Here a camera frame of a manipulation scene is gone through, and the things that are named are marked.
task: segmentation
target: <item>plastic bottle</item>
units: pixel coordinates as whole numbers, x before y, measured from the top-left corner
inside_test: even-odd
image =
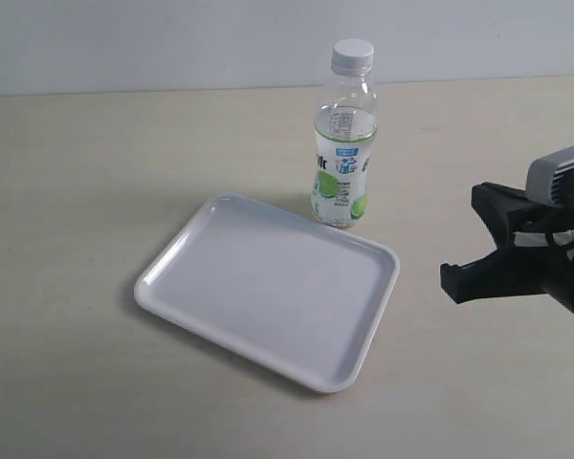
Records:
[[[311,202],[315,217],[333,227],[355,225],[367,204],[367,170],[377,130],[377,98],[370,77],[373,57],[374,48],[366,41],[339,41],[332,74],[321,89]]]

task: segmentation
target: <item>plastic tray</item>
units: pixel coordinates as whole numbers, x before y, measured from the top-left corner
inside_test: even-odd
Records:
[[[386,247],[238,195],[203,205],[139,304],[319,392],[352,384],[399,272]]]

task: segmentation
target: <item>beige table surface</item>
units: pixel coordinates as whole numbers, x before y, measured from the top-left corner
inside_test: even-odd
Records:
[[[574,316],[454,305],[482,181],[574,143],[574,77],[385,85],[369,212],[402,274],[360,378],[310,392],[140,310],[209,197],[309,214],[310,88],[0,98],[0,458],[574,459]]]

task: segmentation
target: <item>white bottle cap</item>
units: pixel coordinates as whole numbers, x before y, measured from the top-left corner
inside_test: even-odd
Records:
[[[354,77],[365,75],[372,68],[374,47],[356,38],[341,40],[334,45],[332,70],[340,75]]]

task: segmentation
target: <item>bottle label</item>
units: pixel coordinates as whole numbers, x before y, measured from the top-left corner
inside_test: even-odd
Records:
[[[348,129],[336,120],[337,129]],[[374,136],[359,142],[339,142],[317,134],[317,175],[312,205],[323,223],[348,227],[359,220],[367,204],[366,179]]]

